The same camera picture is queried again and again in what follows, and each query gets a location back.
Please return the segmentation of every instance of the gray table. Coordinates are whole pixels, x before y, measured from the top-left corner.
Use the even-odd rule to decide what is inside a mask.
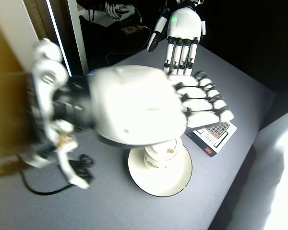
[[[119,65],[163,67],[167,45],[145,50]],[[0,178],[0,230],[205,230],[209,227],[234,180],[274,94],[210,51],[199,47],[194,70],[206,70],[235,115],[234,136],[210,158],[188,137],[193,174],[188,186],[171,197],[143,192],[129,175],[126,151],[107,146],[92,131],[78,137],[81,153],[92,156],[96,179],[88,190],[72,188],[58,195],[36,196],[27,191],[18,174]],[[32,187],[51,191],[65,185],[55,165],[26,172]]]

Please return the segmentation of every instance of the white plate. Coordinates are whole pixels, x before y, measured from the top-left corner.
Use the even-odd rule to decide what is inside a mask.
[[[192,161],[187,149],[178,150],[174,166],[166,169],[148,169],[144,165],[144,149],[131,149],[128,167],[134,182],[154,196],[172,196],[183,190],[192,175]]]

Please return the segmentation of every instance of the wire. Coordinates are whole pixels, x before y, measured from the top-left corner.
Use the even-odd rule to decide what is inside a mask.
[[[17,158],[18,158],[19,161],[23,161],[19,155],[17,155]],[[40,196],[40,195],[41,195],[41,196],[49,196],[49,195],[57,194],[57,193],[60,193],[60,192],[62,192],[62,191],[64,191],[64,190],[66,190],[66,189],[71,188],[71,187],[74,186],[73,184],[69,184],[69,185],[67,185],[67,186],[65,186],[65,187],[63,187],[63,188],[60,188],[60,189],[55,190],[55,191],[52,191],[52,192],[39,192],[39,191],[36,191],[36,190],[34,190],[33,188],[30,187],[30,185],[28,184],[28,182],[27,182],[27,180],[26,180],[26,178],[25,178],[24,172],[23,172],[22,170],[20,171],[20,175],[21,175],[21,179],[22,179],[25,187],[26,187],[30,192],[32,192],[32,193],[34,193],[34,194],[36,194],[36,195],[39,195],[39,196]]]
[[[141,46],[141,48],[137,49],[136,51],[128,52],[128,53],[109,53],[109,54],[107,54],[107,55],[106,55],[106,62],[109,64],[109,66],[111,66],[110,62],[108,61],[108,56],[109,56],[109,55],[134,54],[134,53],[137,53],[137,52],[141,51],[141,50],[145,47],[146,43],[149,41],[150,34],[151,34],[151,30],[150,30],[147,26],[142,26],[142,28],[146,28],[146,29],[149,30],[149,36],[148,36],[148,39],[146,40],[146,42]]]

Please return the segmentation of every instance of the light strip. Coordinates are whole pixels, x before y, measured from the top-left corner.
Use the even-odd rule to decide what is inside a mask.
[[[67,68],[68,74],[71,77],[72,73],[71,73],[71,70],[69,68],[69,65],[68,65],[68,62],[67,62],[67,58],[66,58],[66,55],[65,55],[65,52],[64,52],[64,49],[63,49],[63,44],[62,44],[62,41],[61,41],[61,38],[60,38],[60,34],[59,34],[59,31],[58,31],[56,20],[54,19],[54,15],[53,15],[51,4],[50,4],[49,0],[46,0],[46,3],[47,3],[48,10],[49,10],[49,13],[50,13],[50,17],[51,17],[51,20],[52,20],[52,23],[53,23],[54,31],[56,32],[56,35],[57,35],[57,38],[58,38],[58,41],[59,41],[59,45],[60,45],[60,48],[61,48],[61,51],[62,51],[62,54],[63,54],[63,58],[64,58],[64,62],[66,64],[66,68]]]

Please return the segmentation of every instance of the red label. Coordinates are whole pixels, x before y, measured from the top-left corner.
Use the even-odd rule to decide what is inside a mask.
[[[205,152],[208,153],[209,155],[210,155],[211,153],[213,153],[212,149],[209,148],[209,147],[206,147],[204,150],[205,150]]]

